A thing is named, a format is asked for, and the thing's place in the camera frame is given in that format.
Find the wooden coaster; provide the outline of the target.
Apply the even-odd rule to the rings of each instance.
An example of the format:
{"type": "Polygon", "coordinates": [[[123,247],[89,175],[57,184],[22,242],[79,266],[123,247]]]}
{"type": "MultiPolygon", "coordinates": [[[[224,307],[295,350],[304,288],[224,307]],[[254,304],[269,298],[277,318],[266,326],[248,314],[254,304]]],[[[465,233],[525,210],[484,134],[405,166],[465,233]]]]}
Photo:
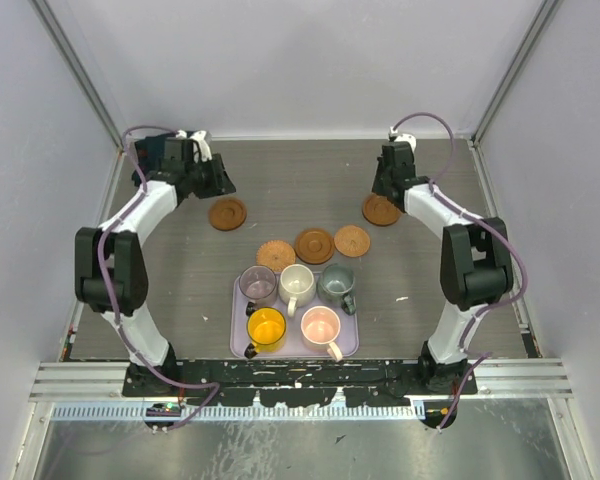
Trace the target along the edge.
{"type": "Polygon", "coordinates": [[[320,265],[329,261],[335,251],[332,235],[322,228],[307,228],[295,239],[296,256],[307,264],[320,265]]]}
{"type": "Polygon", "coordinates": [[[211,226],[220,231],[235,230],[245,222],[246,218],[246,205],[235,197],[216,201],[208,213],[211,226]]]}
{"type": "Polygon", "coordinates": [[[370,194],[362,205],[364,218],[376,226],[390,226],[402,216],[399,208],[393,205],[386,197],[370,194]]]}

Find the woven rattan coaster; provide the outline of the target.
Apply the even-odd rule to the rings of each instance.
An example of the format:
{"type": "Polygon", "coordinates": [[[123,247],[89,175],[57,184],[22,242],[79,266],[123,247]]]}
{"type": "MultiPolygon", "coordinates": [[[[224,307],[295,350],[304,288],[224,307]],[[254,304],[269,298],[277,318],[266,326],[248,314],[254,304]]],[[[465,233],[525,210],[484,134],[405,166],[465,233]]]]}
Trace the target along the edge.
{"type": "Polygon", "coordinates": [[[334,244],[342,255],[358,258],[369,251],[371,239],[363,228],[356,225],[346,225],[334,235],[334,244]]]}
{"type": "Polygon", "coordinates": [[[256,253],[256,263],[279,273],[296,263],[295,250],[285,241],[271,240],[259,247],[256,253]]]}

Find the grey-green mug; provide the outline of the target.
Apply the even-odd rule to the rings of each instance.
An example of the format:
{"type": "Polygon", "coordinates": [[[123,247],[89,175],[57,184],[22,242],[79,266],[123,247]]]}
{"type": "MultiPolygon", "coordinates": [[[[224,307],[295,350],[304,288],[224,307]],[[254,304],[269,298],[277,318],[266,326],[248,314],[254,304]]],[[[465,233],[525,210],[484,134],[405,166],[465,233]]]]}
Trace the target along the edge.
{"type": "Polygon", "coordinates": [[[338,307],[347,315],[356,313],[355,275],[351,268],[331,264],[320,274],[317,283],[319,299],[326,305],[338,307]]]}

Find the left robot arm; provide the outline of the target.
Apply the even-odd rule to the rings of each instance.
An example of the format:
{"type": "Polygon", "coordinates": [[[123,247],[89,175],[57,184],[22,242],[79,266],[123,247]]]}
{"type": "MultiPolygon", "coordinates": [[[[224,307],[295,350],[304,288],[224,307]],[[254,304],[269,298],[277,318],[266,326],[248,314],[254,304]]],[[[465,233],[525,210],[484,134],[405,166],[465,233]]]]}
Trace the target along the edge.
{"type": "Polygon", "coordinates": [[[145,375],[145,385],[158,396],[168,396],[179,387],[180,372],[174,349],[147,304],[143,245],[190,196],[219,197],[236,188],[221,155],[211,148],[209,132],[178,130],[154,140],[160,149],[149,171],[142,170],[136,148],[126,148],[139,182],[134,196],[99,226],[77,231],[74,280],[77,300],[114,328],[131,363],[145,375]]]}

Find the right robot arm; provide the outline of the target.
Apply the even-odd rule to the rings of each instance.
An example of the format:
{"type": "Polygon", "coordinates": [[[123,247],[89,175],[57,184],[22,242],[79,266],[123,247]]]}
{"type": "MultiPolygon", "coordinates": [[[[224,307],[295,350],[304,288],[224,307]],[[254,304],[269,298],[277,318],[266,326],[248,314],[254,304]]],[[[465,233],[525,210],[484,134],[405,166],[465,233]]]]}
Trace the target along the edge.
{"type": "Polygon", "coordinates": [[[424,390],[439,394],[467,368],[468,346],[487,311],[513,287],[507,230],[498,217],[463,209],[426,176],[416,174],[415,138],[381,147],[372,192],[417,219],[441,241],[439,281],[445,305],[418,358],[424,390]]]}

